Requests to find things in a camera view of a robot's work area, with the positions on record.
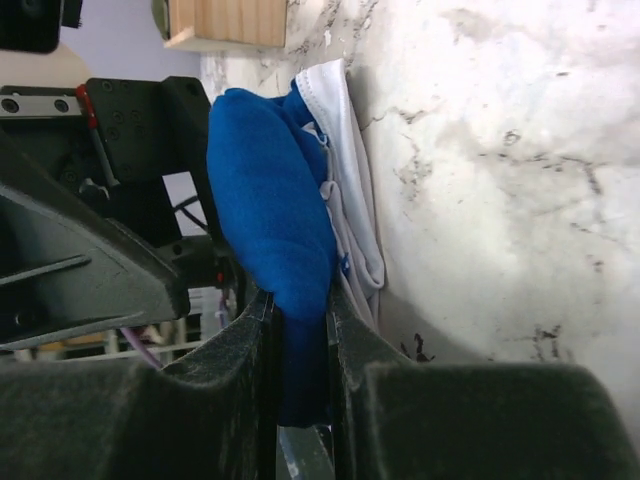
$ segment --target blue cloth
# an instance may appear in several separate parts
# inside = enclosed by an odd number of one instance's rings
[[[295,83],[275,99],[230,89],[211,109],[207,150],[224,235],[285,316],[279,422],[299,427],[327,421],[325,313],[338,262],[318,191],[326,154],[302,130],[312,121]]]

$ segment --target marble surface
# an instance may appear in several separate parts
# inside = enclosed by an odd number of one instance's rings
[[[585,365],[640,440],[640,3],[290,0],[287,29],[284,50],[203,57],[203,83],[274,96],[347,59],[384,336]]]

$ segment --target marble table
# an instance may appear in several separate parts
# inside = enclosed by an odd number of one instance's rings
[[[575,362],[640,445],[640,3],[290,0],[213,98],[344,57],[371,163],[383,335],[434,362]]]

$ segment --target folded cloth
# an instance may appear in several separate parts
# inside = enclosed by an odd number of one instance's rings
[[[295,84],[265,99],[241,89],[216,99],[207,168],[220,225],[239,263],[285,317],[281,425],[326,422],[325,313],[336,240],[319,186],[326,152]]]
[[[328,178],[320,191],[336,235],[340,283],[360,319],[378,332],[384,262],[375,234],[369,162],[349,99],[344,60],[303,70],[295,81],[320,131],[328,137]]]

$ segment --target wooden box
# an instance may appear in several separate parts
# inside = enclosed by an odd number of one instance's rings
[[[168,48],[283,47],[287,0],[169,0]]]

